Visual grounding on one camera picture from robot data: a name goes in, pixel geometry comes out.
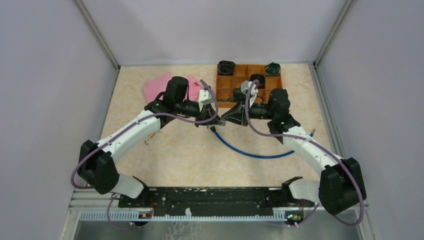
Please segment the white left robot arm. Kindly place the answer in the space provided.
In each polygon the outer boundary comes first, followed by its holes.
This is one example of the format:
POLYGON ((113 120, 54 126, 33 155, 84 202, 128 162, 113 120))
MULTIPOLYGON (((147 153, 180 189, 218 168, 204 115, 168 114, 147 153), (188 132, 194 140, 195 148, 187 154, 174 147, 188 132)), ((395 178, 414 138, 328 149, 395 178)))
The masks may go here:
POLYGON ((189 81, 174 76, 168 81, 165 91, 160 92, 153 101, 121 129, 109 136, 93 142, 85 141, 80 148, 77 166, 71 173, 70 182, 76 189, 75 176, 82 178, 88 188, 99 194, 114 193, 130 198, 138 207, 149 203, 150 193, 146 184, 134 176, 120 174, 117 170, 119 160, 139 142, 157 133, 174 119, 196 126, 217 123, 218 101, 214 91, 203 80, 196 101, 189 98, 189 81))

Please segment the grey combination lock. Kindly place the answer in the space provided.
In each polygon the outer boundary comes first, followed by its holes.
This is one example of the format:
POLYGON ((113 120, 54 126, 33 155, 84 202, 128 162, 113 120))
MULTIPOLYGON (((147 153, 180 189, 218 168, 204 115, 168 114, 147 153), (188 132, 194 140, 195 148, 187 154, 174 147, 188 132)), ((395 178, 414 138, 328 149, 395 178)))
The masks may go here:
POLYGON ((221 126, 224 127, 226 125, 226 121, 225 120, 215 120, 213 123, 215 126, 221 126))

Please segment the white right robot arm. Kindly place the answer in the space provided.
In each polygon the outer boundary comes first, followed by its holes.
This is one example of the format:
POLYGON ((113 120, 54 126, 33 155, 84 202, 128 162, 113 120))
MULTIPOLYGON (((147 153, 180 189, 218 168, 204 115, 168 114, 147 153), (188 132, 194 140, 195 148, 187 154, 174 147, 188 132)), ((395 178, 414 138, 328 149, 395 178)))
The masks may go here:
POLYGON ((266 103, 255 103, 253 93, 247 99, 247 92, 247 89, 234 89, 236 104, 222 118, 242 126, 248 126, 253 119, 267 120, 269 135, 297 153, 319 176, 318 181, 297 176, 284 182, 281 186, 284 204, 295 206, 300 200, 308 200, 320 203, 335 216, 366 200, 359 162, 352 157, 343 159, 316 142, 291 115, 287 90, 273 89, 266 103))

